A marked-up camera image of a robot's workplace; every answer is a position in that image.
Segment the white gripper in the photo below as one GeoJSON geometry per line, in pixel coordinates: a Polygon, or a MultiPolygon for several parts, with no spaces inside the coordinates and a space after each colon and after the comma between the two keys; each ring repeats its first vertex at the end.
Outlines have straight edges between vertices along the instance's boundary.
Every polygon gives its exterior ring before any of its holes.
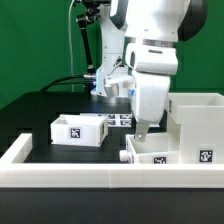
{"type": "Polygon", "coordinates": [[[178,68],[176,49],[130,43],[125,61],[135,84],[131,103],[137,121],[134,138],[144,142],[150,124],[159,123],[163,116],[170,77],[178,68]]]}

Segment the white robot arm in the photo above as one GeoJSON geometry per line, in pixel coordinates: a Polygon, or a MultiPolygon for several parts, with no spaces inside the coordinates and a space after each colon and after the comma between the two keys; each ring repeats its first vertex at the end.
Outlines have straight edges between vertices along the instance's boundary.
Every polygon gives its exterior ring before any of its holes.
{"type": "Polygon", "coordinates": [[[109,0],[101,14],[104,51],[96,92],[130,97],[135,139],[163,117],[170,77],[177,73],[176,44],[205,25],[206,0],[109,0]]]}

